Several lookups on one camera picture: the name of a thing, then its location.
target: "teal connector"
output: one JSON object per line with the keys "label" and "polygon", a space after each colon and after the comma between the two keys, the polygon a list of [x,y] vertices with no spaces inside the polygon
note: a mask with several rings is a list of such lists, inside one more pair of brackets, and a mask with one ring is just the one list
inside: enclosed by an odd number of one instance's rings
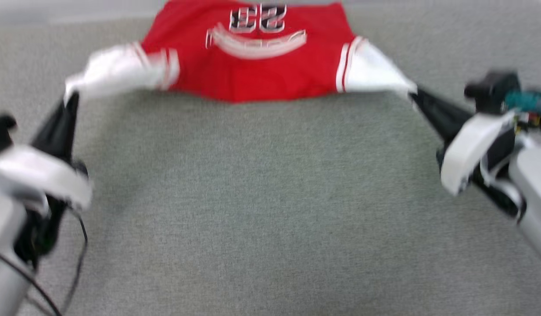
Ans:
{"label": "teal connector", "polygon": [[541,116],[541,93],[537,92],[510,92],[505,98],[509,109],[521,112],[535,112]]}

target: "white sleeve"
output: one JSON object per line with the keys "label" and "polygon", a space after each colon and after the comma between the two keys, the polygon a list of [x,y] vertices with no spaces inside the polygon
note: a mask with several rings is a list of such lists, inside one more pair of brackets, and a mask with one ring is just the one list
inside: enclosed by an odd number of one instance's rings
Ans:
{"label": "white sleeve", "polygon": [[66,79],[64,98],[75,91],[89,100],[137,89],[166,90],[179,72],[176,50],[146,55],[139,43],[114,46],[91,54],[85,70]]}
{"label": "white sleeve", "polygon": [[368,40],[356,38],[347,56],[344,78],[346,92],[374,92],[394,90],[408,94],[416,91],[416,84]]}

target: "robotic arm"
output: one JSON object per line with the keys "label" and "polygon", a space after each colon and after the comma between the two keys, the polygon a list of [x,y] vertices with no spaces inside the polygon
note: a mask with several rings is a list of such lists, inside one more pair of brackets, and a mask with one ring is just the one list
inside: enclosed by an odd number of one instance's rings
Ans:
{"label": "robotic arm", "polygon": [[475,114],[420,88],[409,94],[444,142],[442,185],[458,195],[475,184],[541,257],[541,93],[522,91],[513,72],[490,72],[465,95]]}
{"label": "robotic arm", "polygon": [[9,129],[16,122],[0,116],[0,316],[16,314],[36,286],[38,261],[54,248],[66,209],[90,205],[86,168],[72,161],[78,102],[77,94],[61,102],[31,146],[14,146]]}

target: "number on shirt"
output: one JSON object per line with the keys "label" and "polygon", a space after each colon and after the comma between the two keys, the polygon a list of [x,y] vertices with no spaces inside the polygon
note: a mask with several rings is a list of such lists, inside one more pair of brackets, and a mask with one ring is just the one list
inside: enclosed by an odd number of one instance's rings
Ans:
{"label": "number on shirt", "polygon": [[257,7],[240,8],[232,11],[229,29],[237,33],[250,33],[257,27]]}
{"label": "number on shirt", "polygon": [[229,20],[229,29],[236,33],[251,33],[257,28],[257,16],[259,28],[262,32],[276,33],[284,30],[286,16],[286,5],[269,6],[260,5],[260,12],[257,7],[244,7],[232,11]]}

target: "red and white jersey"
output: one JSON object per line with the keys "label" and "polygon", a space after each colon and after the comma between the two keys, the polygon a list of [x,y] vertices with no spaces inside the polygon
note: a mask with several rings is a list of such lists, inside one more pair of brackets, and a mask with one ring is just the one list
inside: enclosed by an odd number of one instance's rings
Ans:
{"label": "red and white jersey", "polygon": [[142,42],[146,54],[176,51],[171,90],[218,100],[291,100],[343,90],[356,48],[341,4],[289,6],[173,0]]}
{"label": "red and white jersey", "polygon": [[353,34],[340,3],[171,0],[141,43],[93,54],[85,72],[66,80],[66,97],[147,88],[245,102],[411,86]]}

